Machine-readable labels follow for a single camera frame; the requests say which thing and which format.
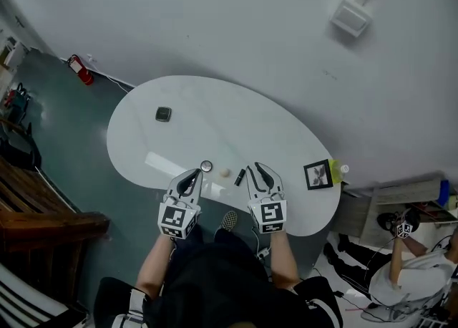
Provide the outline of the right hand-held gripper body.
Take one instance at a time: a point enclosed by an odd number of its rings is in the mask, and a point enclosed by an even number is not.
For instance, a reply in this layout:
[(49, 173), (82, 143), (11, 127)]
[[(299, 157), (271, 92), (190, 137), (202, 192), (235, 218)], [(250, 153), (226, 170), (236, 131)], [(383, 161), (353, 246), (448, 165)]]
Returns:
[(283, 191), (250, 201), (248, 210), (259, 233), (277, 233), (286, 229), (287, 200)]

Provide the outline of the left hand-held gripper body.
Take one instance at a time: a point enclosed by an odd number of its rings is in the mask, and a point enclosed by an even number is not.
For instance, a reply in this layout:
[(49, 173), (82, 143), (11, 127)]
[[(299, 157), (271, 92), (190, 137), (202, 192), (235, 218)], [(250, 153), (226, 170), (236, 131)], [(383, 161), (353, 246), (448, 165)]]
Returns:
[(157, 225), (160, 233), (174, 239), (186, 239), (198, 222), (199, 205), (164, 195)]

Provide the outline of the person's right forearm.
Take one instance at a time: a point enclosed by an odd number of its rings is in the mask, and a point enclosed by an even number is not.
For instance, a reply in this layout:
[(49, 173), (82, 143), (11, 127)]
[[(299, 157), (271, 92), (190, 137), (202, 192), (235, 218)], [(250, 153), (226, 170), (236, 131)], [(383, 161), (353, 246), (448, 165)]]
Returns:
[(274, 285), (280, 289), (292, 289), (301, 281), (285, 231), (271, 234), (271, 273)]

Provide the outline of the person's left forearm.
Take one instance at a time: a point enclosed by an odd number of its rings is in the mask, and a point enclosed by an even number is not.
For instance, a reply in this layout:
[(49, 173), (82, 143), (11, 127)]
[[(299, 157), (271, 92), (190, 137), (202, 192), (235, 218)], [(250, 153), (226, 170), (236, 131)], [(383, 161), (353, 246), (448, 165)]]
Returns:
[(141, 266), (135, 288), (151, 299), (160, 295), (173, 249), (173, 240), (160, 234)]

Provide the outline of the white round table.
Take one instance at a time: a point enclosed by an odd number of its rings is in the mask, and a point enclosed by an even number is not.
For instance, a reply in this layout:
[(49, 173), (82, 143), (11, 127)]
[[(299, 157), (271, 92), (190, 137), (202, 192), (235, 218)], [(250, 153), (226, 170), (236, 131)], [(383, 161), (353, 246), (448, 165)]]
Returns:
[[(158, 107), (172, 109), (169, 122), (156, 121)], [(167, 76), (134, 88), (109, 120), (107, 151), (123, 178), (157, 189), (209, 160), (202, 197), (242, 211), (248, 187), (235, 186), (235, 179), (242, 168), (263, 163), (281, 177), (293, 236), (325, 228), (341, 194), (338, 186), (307, 189), (303, 167), (330, 153), (298, 118), (257, 92), (213, 78)], [(220, 177), (221, 168), (230, 169), (228, 178)]]

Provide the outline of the person's checkered shoe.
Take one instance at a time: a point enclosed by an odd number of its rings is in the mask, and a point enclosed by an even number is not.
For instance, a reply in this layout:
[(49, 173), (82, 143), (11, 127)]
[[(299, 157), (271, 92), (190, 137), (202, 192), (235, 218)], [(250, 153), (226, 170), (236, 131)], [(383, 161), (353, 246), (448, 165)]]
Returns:
[(220, 222), (219, 229), (231, 232), (238, 222), (238, 214), (235, 211), (228, 211)]

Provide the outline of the black framed picture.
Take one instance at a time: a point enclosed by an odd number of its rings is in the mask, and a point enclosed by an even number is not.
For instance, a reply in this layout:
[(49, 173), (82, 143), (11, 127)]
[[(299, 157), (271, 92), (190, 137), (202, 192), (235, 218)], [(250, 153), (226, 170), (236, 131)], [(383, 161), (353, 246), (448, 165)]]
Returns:
[(332, 188), (331, 168), (329, 160), (321, 160), (303, 167), (306, 185), (309, 190)]

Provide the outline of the person's black trousers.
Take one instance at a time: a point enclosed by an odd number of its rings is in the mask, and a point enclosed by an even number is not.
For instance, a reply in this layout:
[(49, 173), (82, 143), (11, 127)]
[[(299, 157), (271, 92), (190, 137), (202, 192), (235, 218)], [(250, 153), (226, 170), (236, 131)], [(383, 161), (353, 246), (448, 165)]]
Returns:
[(185, 240), (176, 240), (175, 246), (176, 250), (169, 263), (167, 273), (169, 276), (177, 274), (191, 262), (203, 259), (204, 261), (228, 261), (230, 265), (239, 266), (256, 278), (268, 280), (265, 268), (254, 257), (247, 243), (222, 228), (216, 231), (211, 243), (204, 243), (202, 229), (196, 225)]

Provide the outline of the person's black shirt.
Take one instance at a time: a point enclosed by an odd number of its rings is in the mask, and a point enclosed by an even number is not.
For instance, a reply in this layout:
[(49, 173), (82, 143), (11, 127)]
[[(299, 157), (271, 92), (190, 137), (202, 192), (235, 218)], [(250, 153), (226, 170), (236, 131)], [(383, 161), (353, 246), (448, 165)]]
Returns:
[(96, 328), (343, 328), (324, 278), (293, 291), (269, 282), (251, 255), (208, 244), (171, 266), (161, 296), (132, 296), (134, 287), (101, 280), (94, 303)]

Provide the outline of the grey wooden cabinet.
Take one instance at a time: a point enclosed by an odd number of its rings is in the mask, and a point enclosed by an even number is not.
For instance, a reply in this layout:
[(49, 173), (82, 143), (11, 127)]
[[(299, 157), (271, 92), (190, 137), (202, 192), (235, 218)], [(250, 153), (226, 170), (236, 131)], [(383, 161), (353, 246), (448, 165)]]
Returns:
[(356, 238), (363, 245), (381, 247), (389, 242), (391, 234), (377, 223), (377, 217), (409, 209), (419, 216), (419, 230), (414, 236), (430, 245), (443, 228), (458, 226), (458, 186), (432, 173), (372, 188), (345, 189), (331, 230)]

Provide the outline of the wooden staircase railing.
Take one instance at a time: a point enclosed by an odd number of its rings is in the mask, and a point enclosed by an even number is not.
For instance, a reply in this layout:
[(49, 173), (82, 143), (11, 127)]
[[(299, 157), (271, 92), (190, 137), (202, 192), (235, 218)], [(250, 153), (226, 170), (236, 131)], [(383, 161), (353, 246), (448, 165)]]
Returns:
[(40, 174), (0, 158), (0, 264), (32, 287), (75, 303), (87, 247), (108, 228), (105, 215), (74, 209)]

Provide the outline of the red fire extinguisher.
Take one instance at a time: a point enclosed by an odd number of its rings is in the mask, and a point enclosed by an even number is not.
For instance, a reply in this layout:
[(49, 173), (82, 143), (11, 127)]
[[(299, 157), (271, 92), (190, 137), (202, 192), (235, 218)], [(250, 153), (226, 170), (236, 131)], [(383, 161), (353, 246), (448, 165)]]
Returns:
[(79, 56), (73, 54), (67, 60), (67, 66), (78, 76), (84, 85), (90, 86), (94, 82), (92, 73), (86, 68)]

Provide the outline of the black office chair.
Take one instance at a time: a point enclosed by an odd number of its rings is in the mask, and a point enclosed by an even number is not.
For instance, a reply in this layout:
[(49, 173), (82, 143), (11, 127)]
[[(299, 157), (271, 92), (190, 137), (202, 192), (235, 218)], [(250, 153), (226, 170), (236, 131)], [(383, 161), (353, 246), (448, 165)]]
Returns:
[[(10, 165), (38, 173), (42, 165), (42, 156), (32, 136), (31, 123), (27, 128), (14, 124), (0, 117), (0, 128), (5, 136), (0, 134), (0, 156)], [(28, 146), (29, 150), (22, 150), (10, 143), (8, 133), (15, 133)]]

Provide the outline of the teal and red vacuum cleaner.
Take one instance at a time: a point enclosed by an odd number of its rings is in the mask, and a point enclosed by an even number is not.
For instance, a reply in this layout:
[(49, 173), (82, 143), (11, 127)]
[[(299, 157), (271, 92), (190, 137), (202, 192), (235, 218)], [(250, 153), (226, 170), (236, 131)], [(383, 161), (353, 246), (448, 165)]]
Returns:
[(26, 116), (26, 110), (31, 96), (20, 82), (15, 89), (11, 89), (4, 100), (4, 118), (16, 125)]

